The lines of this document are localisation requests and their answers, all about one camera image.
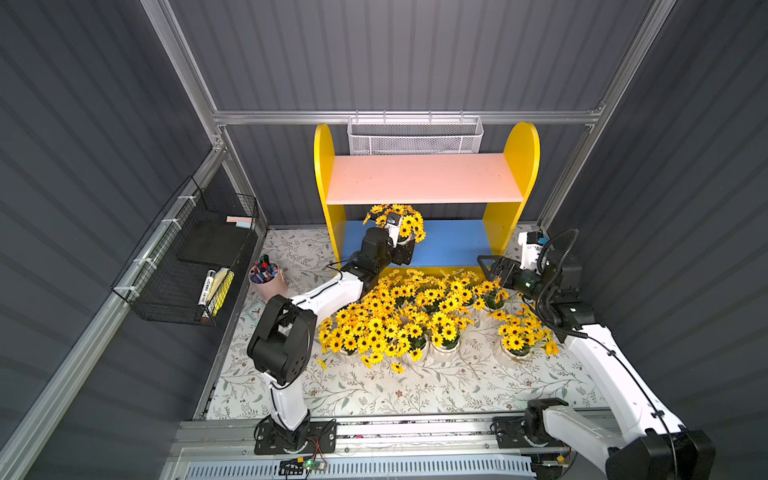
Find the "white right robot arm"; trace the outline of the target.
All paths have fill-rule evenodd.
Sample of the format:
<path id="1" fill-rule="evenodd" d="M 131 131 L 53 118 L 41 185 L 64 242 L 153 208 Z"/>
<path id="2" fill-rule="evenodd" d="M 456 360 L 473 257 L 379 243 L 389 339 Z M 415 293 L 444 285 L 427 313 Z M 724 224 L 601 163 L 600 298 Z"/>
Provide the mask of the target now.
<path id="1" fill-rule="evenodd" d="M 544 246 L 526 269 L 500 255 L 477 258 L 485 278 L 534 301 L 538 319 L 585 368 L 618 424 L 613 434 L 562 399 L 531 400 L 521 426 L 526 441 L 570 446 L 609 479 L 707 479 L 714 442 L 691 430 L 652 392 L 608 327 L 580 297 L 582 267 L 568 252 Z"/>

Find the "sunflower pot back row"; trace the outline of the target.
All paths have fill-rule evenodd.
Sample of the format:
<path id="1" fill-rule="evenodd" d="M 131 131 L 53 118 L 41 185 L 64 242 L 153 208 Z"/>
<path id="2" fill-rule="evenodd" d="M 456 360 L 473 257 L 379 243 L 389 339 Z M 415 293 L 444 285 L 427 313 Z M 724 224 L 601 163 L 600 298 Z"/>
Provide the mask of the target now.
<path id="1" fill-rule="evenodd" d="M 554 332 L 546 327 L 534 313 L 533 308 L 522 303 L 510 311 L 496 310 L 490 318 L 499 322 L 497 334 L 503 353 L 512 357 L 525 357 L 543 350 L 548 357 L 556 356 L 560 349 Z"/>
<path id="2" fill-rule="evenodd" d="M 452 353 L 458 349 L 466 330 L 474 324 L 475 321 L 463 313 L 432 313 L 427 323 L 430 343 L 439 352 Z"/>
<path id="3" fill-rule="evenodd" d="M 423 216 L 410 205 L 375 205 L 366 214 L 363 220 L 363 224 L 367 224 L 369 221 L 372 221 L 376 227 L 384 229 L 385 217 L 389 212 L 397 212 L 398 214 L 402 215 L 401 231 L 398 243 L 405 243 L 409 240 L 414 240 L 416 243 L 421 243 L 425 240 L 426 230 Z"/>

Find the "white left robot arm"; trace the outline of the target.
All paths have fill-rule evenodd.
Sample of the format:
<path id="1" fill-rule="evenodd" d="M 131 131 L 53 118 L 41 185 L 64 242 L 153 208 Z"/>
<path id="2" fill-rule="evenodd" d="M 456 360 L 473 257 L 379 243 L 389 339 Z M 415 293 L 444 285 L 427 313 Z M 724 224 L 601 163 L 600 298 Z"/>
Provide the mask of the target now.
<path id="1" fill-rule="evenodd" d="M 311 426 L 300 376 L 311 357 L 317 322 L 362 299 L 389 265 L 410 264 L 415 245 L 413 238 L 401 240 L 393 226 L 372 227 L 331 280 L 305 294 L 277 294 L 267 301 L 247 354 L 268 388 L 269 428 L 289 450 L 304 446 Z"/>

